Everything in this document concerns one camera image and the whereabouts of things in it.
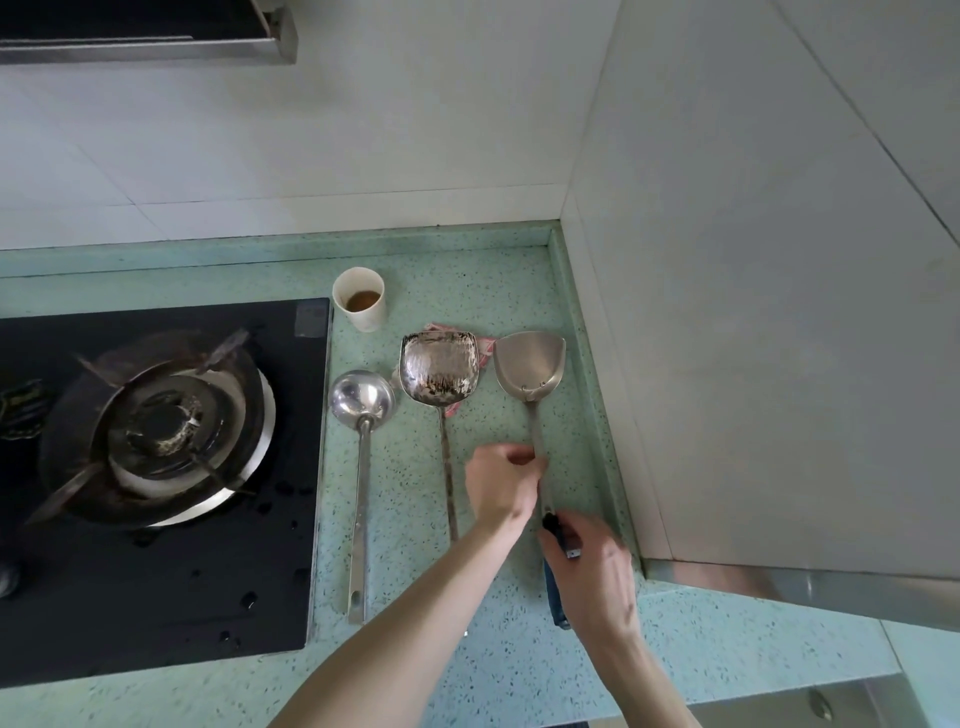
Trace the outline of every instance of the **hand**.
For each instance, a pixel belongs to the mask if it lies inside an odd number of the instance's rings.
[[[541,529],[537,536],[570,626],[588,652],[634,643],[640,637],[640,621],[630,550],[596,516],[558,511],[557,517],[564,534],[572,532],[580,540],[579,558],[568,560],[549,531]]]
[[[537,506],[537,484],[546,460],[533,448],[513,443],[481,445],[467,462],[467,495],[478,523],[494,528],[523,526]]]

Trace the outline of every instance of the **black glass cooktop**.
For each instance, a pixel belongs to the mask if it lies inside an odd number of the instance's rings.
[[[327,299],[0,320],[0,565],[18,575],[0,598],[0,687],[303,647],[328,323]],[[51,492],[33,436],[45,404],[88,372],[82,360],[181,329],[247,331],[272,388],[274,435],[239,492],[157,528],[69,512],[25,525]]]

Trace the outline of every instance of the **range hood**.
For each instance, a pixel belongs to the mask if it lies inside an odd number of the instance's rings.
[[[296,58],[289,10],[252,0],[0,0],[0,64]]]

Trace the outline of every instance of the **brown liquid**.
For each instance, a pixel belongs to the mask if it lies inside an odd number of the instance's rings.
[[[380,294],[376,291],[357,291],[350,296],[347,305],[344,308],[350,313],[357,311],[366,311],[374,303],[380,300]]]

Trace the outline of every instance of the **gas stove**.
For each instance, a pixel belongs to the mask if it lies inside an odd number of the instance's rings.
[[[329,316],[0,320],[0,687],[303,647]]]

